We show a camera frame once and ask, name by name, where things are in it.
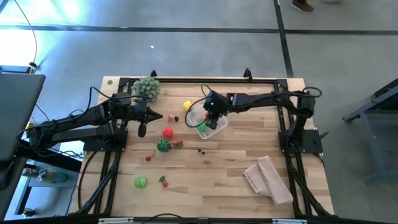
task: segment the desk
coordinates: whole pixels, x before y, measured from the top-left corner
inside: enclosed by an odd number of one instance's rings
[[[107,95],[116,93],[119,79],[120,77],[104,77],[101,91]],[[287,83],[290,91],[304,88],[301,78],[287,79]],[[291,204],[275,207],[271,198],[255,194],[243,177],[243,171],[253,165],[258,157],[268,155],[289,188],[285,157],[279,148],[276,107],[253,108],[245,113],[229,114],[229,125],[226,129],[208,140],[202,140],[194,129],[185,125],[185,112],[182,109],[185,101],[194,102],[203,98],[200,84],[162,83],[159,99],[150,103],[150,107],[164,118],[149,123],[144,138],[137,136],[139,123],[129,122],[129,138],[119,165],[111,216],[151,217],[168,212],[183,217],[294,217]],[[270,84],[208,84],[223,95],[227,92],[260,94],[274,90]],[[180,121],[168,122],[169,114],[179,116]],[[162,130],[166,126],[174,129],[173,140],[183,140],[184,147],[169,152],[156,149],[157,142],[163,139]],[[311,119],[306,126],[307,129],[313,128]],[[152,160],[147,162],[146,156],[152,156]],[[81,186],[83,203],[98,185],[103,157],[104,153],[97,153],[88,165]],[[302,154],[302,160],[309,189],[324,208],[333,213],[322,163],[312,154]],[[141,175],[147,177],[147,187],[137,189],[134,179]],[[169,182],[166,189],[159,183],[162,175]],[[300,208],[304,211],[301,191],[298,189],[297,192]],[[107,196],[108,191],[105,190],[102,207]],[[75,195],[71,212],[76,210]]]

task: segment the green object in container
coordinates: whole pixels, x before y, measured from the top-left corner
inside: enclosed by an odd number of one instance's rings
[[[170,143],[169,141],[166,140],[160,140],[157,143],[157,150],[160,152],[167,152],[170,149]]]
[[[143,188],[147,185],[147,179],[145,177],[137,177],[134,181],[134,185],[137,188]]]
[[[203,123],[197,127],[198,131],[204,133],[207,131],[207,126]]]

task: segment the plastic container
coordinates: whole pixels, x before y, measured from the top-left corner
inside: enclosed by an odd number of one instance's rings
[[[191,126],[198,125],[202,123],[206,119],[206,110],[202,107],[195,107],[191,112],[187,115],[187,123]],[[217,128],[212,130],[211,128],[205,126],[203,123],[201,127],[195,128],[195,131],[198,133],[199,137],[202,139],[208,139],[215,135],[216,133],[220,132],[222,129],[227,127],[228,125],[228,118],[226,116],[222,116],[218,119]]]

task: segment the beige cloth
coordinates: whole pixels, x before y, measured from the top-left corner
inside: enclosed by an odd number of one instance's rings
[[[292,194],[280,178],[269,156],[258,158],[257,162],[243,174],[255,193],[271,196],[276,206],[293,202]]]

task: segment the artificial grape bunch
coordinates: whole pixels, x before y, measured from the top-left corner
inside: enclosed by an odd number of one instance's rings
[[[155,101],[160,94],[160,82],[153,77],[144,77],[135,81],[132,89],[136,95],[148,96]]]

